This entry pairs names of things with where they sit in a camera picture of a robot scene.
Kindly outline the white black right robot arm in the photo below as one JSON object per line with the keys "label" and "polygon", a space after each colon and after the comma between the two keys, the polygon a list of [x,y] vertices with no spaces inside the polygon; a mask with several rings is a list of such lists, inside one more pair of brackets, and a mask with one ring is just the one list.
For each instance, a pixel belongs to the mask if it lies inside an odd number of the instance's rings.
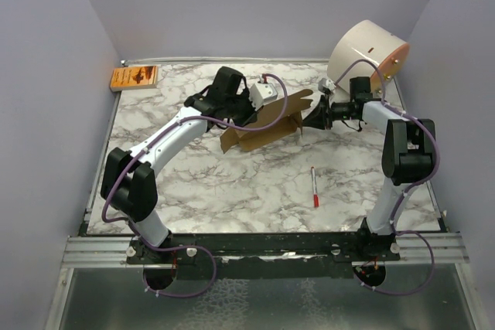
{"label": "white black right robot arm", "polygon": [[329,130],[336,121],[359,121],[384,134],[384,184],[375,207],[357,231],[355,243],[357,256],[372,261],[390,250],[405,203],[436,169],[435,125],[429,119],[409,119],[405,112],[375,98],[368,77],[350,80],[347,102],[331,101],[336,86],[330,79],[321,79],[318,89],[322,95],[303,120],[305,127]]}

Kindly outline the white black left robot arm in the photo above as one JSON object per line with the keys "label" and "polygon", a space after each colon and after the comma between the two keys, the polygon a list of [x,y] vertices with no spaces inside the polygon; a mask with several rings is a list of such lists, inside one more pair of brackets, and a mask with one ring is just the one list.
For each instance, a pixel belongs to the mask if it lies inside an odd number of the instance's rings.
{"label": "white black left robot arm", "polygon": [[184,106],[160,131],[131,150],[115,148],[107,156],[101,197],[107,206],[123,213],[147,241],[144,255],[154,264],[166,262],[171,253],[166,241],[170,231],[155,211],[156,176],[187,144],[216,124],[231,121],[242,128],[256,121],[264,98],[255,86],[238,92],[245,82],[239,71],[221,67],[213,83],[187,97]]}

